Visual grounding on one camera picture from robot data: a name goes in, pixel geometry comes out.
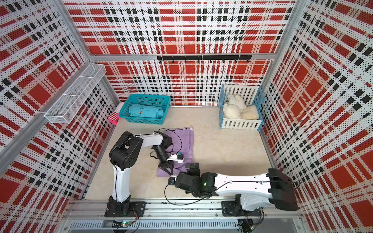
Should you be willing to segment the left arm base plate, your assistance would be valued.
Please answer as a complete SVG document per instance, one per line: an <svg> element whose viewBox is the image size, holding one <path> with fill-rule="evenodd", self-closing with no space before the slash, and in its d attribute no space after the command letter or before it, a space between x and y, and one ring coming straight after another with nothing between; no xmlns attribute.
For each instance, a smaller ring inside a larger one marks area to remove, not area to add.
<svg viewBox="0 0 373 233"><path fill-rule="evenodd" d="M115 201L108 202L105 217L143 217L146 202L127 202L116 204Z"/></svg>

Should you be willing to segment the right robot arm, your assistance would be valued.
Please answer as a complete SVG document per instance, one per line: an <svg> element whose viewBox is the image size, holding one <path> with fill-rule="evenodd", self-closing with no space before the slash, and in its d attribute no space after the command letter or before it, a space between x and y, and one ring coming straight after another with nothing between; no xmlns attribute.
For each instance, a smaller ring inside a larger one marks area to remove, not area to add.
<svg viewBox="0 0 373 233"><path fill-rule="evenodd" d="M195 198L235 195L236 204L247 212L269 205L283 211L299 210L295 195L299 184L277 169L268 169L260 175L229 176L214 172L201 174L198 163L188 164L186 168L186 172L170 177L169 185Z"/></svg>

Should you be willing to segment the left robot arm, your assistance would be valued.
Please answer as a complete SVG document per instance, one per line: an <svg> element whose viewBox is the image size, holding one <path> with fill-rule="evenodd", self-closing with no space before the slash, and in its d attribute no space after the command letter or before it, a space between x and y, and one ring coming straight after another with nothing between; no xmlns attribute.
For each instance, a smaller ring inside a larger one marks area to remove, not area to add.
<svg viewBox="0 0 373 233"><path fill-rule="evenodd" d="M158 167L173 175L173 161L169 161L166 149L173 145L171 137L155 131L152 134L134 135L124 132L109 153L114 170L112 202L119 206L130 201L130 175L142 148L151 147L159 160Z"/></svg>

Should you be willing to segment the purple long pants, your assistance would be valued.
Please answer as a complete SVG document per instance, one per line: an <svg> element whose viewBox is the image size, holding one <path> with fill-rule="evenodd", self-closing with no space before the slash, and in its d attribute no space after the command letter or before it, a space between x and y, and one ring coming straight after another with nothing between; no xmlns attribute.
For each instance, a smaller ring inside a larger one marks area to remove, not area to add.
<svg viewBox="0 0 373 233"><path fill-rule="evenodd" d="M155 132L163 137L160 145L153 146L156 158L168 159L171 154L181 152L184 154L184 162L179 164L173 161L173 175L186 172L186 164L193 162L194 131L187 127L182 129L162 128ZM161 168L158 168L156 175L158 177L170 177Z"/></svg>

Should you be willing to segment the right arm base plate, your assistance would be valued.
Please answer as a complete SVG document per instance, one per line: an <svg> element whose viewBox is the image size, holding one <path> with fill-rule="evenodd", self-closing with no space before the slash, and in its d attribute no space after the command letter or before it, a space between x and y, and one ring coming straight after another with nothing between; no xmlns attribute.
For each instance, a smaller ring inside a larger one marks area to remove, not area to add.
<svg viewBox="0 0 373 233"><path fill-rule="evenodd" d="M221 202L222 215L227 217L242 216L242 217L252 217L252 216L261 216L262 213L260 209L255 209L254 211L243 210L242 207L237 204L235 201L222 201Z"/></svg>

